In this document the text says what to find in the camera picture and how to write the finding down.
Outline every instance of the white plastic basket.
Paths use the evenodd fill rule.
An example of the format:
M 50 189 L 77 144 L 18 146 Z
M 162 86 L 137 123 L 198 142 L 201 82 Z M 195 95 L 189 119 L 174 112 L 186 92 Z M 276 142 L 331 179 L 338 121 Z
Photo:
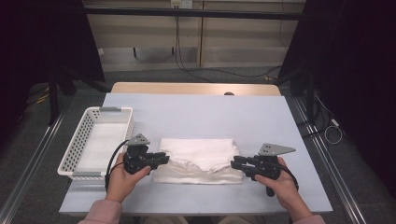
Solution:
M 64 153 L 58 174 L 74 180 L 104 179 L 114 150 L 131 138 L 132 114 L 131 107 L 87 108 Z

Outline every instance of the pink sleeve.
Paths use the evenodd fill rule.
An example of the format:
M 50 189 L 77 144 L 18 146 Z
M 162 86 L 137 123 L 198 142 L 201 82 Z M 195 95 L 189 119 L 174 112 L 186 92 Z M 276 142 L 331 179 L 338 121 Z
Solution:
M 293 224 L 325 224 L 325 222 L 320 215 L 314 215 L 312 217 L 300 219 L 296 222 L 293 222 Z
M 118 224 L 120 222 L 121 211 L 122 206 L 120 203 L 110 200 L 99 200 L 92 204 L 88 215 L 78 224 Z

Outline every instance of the hand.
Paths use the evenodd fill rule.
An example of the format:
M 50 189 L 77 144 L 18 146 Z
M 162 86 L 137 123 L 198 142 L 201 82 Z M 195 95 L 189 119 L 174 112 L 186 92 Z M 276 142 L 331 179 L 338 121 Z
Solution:
M 136 183 L 145 177 L 149 171 L 150 167 L 147 166 L 141 171 L 134 175 L 130 175 L 124 170 L 123 167 L 123 155 L 125 153 L 120 153 L 117 157 L 116 166 L 110 175 L 110 182 L 107 189 L 106 199 L 111 201 L 116 201 L 122 203 L 124 199 L 132 192 Z
M 278 157 L 278 162 L 281 165 L 286 166 L 283 158 Z M 288 210 L 293 222 L 305 217 L 313 216 L 308 206 L 306 206 L 298 193 L 297 188 L 294 186 L 293 179 L 285 171 L 282 170 L 280 177 L 277 180 L 273 180 L 262 175 L 255 175 L 254 177 L 259 183 L 274 190 L 277 200 L 282 207 Z

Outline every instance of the towel fold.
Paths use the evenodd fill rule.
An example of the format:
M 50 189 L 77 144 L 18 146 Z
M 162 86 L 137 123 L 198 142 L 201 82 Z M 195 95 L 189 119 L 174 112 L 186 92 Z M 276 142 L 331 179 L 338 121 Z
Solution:
M 185 184 L 240 184 L 242 172 L 231 168 L 239 155 L 233 139 L 163 138 L 160 152 L 170 156 L 168 164 L 154 172 L 154 182 Z

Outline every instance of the person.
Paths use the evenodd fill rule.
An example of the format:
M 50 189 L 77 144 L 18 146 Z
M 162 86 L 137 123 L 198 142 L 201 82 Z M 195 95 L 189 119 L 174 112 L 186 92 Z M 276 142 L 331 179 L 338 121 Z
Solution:
M 122 202 L 132 192 L 137 182 L 150 171 L 150 167 L 147 166 L 136 174 L 130 175 L 123 168 L 122 157 L 123 153 L 117 157 L 115 164 L 121 163 L 121 165 L 114 167 L 111 173 L 106 197 L 103 200 L 94 202 L 88 215 L 78 224 L 116 224 L 120 222 Z M 281 157 L 278 157 L 278 161 L 280 164 L 286 166 L 285 161 Z M 272 180 L 261 175 L 255 175 L 255 178 L 259 183 L 274 190 L 280 205 L 289 212 L 294 224 L 325 223 L 320 215 L 312 214 L 294 186 L 291 176 L 286 172 L 282 171 L 277 180 Z M 240 223 L 236 221 L 237 217 L 236 219 L 235 217 L 229 218 L 229 220 L 230 222 L 227 221 L 227 218 L 224 218 L 220 223 Z M 182 217 L 168 217 L 164 223 L 188 222 Z

